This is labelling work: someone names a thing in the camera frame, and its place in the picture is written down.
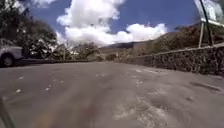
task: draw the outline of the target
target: cloud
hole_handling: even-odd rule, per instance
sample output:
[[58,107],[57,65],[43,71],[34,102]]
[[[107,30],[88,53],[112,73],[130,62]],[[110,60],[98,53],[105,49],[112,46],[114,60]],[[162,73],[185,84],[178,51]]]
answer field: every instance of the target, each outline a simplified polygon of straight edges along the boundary
[[125,31],[111,34],[109,20],[118,20],[118,7],[124,0],[72,0],[65,14],[57,22],[65,27],[65,35],[74,43],[94,42],[107,45],[117,42],[131,42],[155,39],[166,33],[164,24],[155,27],[133,24]]
[[15,4],[13,5],[13,7],[15,8],[19,8],[19,11],[24,11],[26,9],[26,7],[24,6],[23,3],[19,2],[19,1],[15,1]]
[[34,5],[37,5],[38,8],[47,8],[51,3],[56,0],[32,0]]
[[66,42],[66,39],[60,32],[56,31],[56,35],[57,35],[57,42],[59,44],[64,44]]

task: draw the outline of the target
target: asphalt road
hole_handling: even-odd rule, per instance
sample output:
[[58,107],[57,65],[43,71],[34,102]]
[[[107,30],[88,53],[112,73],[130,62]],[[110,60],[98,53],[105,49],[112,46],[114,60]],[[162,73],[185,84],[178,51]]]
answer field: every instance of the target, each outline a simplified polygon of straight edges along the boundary
[[16,128],[223,128],[223,83],[109,62],[0,69]]

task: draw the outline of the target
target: retaining wall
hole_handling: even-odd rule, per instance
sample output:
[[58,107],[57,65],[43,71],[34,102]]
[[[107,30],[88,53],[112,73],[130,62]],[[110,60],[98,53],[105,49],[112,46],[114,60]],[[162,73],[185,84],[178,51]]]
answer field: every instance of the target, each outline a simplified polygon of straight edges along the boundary
[[119,62],[224,76],[224,47],[179,50],[127,58]]

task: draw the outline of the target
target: car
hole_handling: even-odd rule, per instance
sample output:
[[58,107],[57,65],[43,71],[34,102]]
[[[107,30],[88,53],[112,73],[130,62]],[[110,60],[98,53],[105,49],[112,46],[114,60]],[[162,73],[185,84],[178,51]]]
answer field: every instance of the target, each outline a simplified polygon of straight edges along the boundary
[[22,58],[22,47],[13,45],[9,40],[0,39],[0,66],[12,67],[15,61]]

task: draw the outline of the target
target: road sign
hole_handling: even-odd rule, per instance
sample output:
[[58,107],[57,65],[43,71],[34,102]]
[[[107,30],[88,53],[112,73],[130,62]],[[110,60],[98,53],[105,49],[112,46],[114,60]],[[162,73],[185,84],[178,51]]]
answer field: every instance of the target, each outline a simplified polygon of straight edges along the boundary
[[[200,0],[194,1],[199,10],[201,21],[206,22]],[[224,27],[224,15],[222,7],[220,5],[220,1],[221,0],[202,0],[202,3],[205,7],[209,23]]]

